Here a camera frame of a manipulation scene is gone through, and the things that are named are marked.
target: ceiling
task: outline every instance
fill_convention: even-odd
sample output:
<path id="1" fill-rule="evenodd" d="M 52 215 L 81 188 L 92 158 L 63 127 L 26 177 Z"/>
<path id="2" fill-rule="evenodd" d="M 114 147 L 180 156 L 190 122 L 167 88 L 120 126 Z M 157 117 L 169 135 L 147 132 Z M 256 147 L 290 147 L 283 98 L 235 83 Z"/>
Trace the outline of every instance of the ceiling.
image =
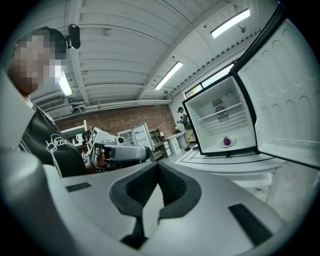
<path id="1" fill-rule="evenodd" d="M 43 26 L 66 34 L 69 24 L 79 25 L 81 47 L 68 50 L 65 70 L 73 95 L 61 106 L 66 111 L 50 112 L 57 119 L 105 106 L 168 104 L 168 94 L 257 35 L 276 7 L 275 0 L 43 0 L 12 38 Z M 250 17 L 238 24 L 244 33 L 236 25 L 211 36 L 246 8 Z M 155 90 L 177 61 L 183 67 Z M 62 95 L 58 84 L 46 83 L 31 99 L 41 106 Z"/>

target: purple object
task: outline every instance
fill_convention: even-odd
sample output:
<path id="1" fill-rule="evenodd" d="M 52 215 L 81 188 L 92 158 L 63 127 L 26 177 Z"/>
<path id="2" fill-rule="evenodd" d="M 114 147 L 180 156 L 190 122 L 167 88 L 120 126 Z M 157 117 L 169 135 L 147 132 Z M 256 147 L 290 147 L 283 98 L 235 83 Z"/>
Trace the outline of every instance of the purple object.
<path id="1" fill-rule="evenodd" d="M 230 141 L 230 139 L 228 139 L 227 136 L 223 138 L 223 144 L 226 146 L 229 146 L 231 144 L 231 141 Z"/>

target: brick wall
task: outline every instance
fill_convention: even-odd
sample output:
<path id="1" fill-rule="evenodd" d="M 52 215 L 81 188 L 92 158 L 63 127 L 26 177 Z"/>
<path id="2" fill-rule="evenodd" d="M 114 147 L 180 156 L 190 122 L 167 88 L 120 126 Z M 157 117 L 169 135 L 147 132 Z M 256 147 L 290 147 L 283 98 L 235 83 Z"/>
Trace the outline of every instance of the brick wall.
<path id="1" fill-rule="evenodd" d="M 165 137 L 174 134 L 176 127 L 169 105 L 124 107 L 86 113 L 57 121 L 56 124 L 62 131 L 81 126 L 84 120 L 92 129 L 103 127 L 104 131 L 114 135 L 145 122 L 149 130 L 159 129 Z"/>

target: person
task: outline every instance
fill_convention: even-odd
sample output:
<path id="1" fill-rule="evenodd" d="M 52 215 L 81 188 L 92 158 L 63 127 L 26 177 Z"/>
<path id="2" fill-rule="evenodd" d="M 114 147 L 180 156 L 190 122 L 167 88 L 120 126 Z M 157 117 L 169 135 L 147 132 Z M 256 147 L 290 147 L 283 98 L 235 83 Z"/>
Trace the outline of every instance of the person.
<path id="1" fill-rule="evenodd" d="M 191 149 L 191 148 L 190 148 L 190 139 L 191 139 L 191 137 L 192 137 L 193 139 L 196 139 L 196 138 L 195 138 L 195 134 L 194 134 L 194 131 L 192 130 L 192 126 L 191 126 L 191 124 L 190 124 L 188 115 L 187 115 L 187 113 L 185 112 L 184 108 L 183 108 L 183 107 L 179 107 L 179 108 L 178 108 L 178 113 L 181 113 L 182 116 L 181 116 L 181 120 L 179 120 L 177 123 L 183 124 L 184 129 L 185 129 L 185 134 L 186 134 L 186 144 L 187 144 L 187 147 L 184 149 L 184 151 L 189 151 L 189 150 Z"/>
<path id="2" fill-rule="evenodd" d="M 61 67 L 59 65 L 66 59 L 66 51 L 66 41 L 60 31 L 48 27 L 36 29 L 15 44 L 7 70 L 9 79 L 25 99 L 27 107 L 35 111 L 22 136 L 22 143 L 42 164 L 55 166 L 61 177 L 97 172 L 89 162 L 84 163 L 81 154 L 57 129 L 53 119 L 30 100 L 30 94 Z M 96 162 L 99 167 L 106 165 L 104 153 Z"/>

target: open fridge door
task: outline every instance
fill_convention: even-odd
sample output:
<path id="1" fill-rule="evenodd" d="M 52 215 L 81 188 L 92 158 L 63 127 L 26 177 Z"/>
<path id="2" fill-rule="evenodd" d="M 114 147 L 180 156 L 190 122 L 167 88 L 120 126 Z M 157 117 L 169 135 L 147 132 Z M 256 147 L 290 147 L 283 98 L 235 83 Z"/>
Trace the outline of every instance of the open fridge door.
<path id="1" fill-rule="evenodd" d="M 133 128 L 132 130 L 133 130 L 134 138 L 135 138 L 138 146 L 148 147 L 152 151 L 155 150 L 146 123 L 139 125 L 139 126 Z"/>
<path id="2" fill-rule="evenodd" d="M 320 66 L 282 5 L 230 74 L 253 106 L 257 149 L 319 169 Z"/>

